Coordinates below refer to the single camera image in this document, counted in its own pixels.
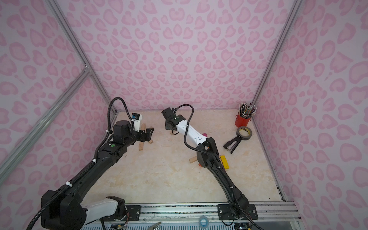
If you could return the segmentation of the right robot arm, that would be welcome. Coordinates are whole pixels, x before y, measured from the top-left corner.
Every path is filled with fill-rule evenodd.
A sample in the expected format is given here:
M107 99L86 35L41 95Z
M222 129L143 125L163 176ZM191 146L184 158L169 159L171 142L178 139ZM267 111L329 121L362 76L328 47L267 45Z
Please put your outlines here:
M162 111L165 118L165 129L184 135L185 146L196 152L199 164L211 172L222 188L227 202L230 204L231 214L236 219L250 220L251 218L247 214L250 203L228 176L220 160L214 138L205 137L190 125L194 109L192 109L189 119L176 114L177 110L177 108L166 108Z

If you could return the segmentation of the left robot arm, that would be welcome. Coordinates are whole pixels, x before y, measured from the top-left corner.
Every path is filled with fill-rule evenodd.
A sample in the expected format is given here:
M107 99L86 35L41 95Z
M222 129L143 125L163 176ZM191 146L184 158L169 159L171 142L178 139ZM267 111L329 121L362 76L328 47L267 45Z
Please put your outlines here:
M41 199L41 226L48 230L80 230L96 220L125 219L125 201L107 196L91 205L82 204L84 197L100 177L137 141L151 140L153 128L136 131L133 123L122 120L109 126L103 141L96 148L93 160L58 190L47 191Z

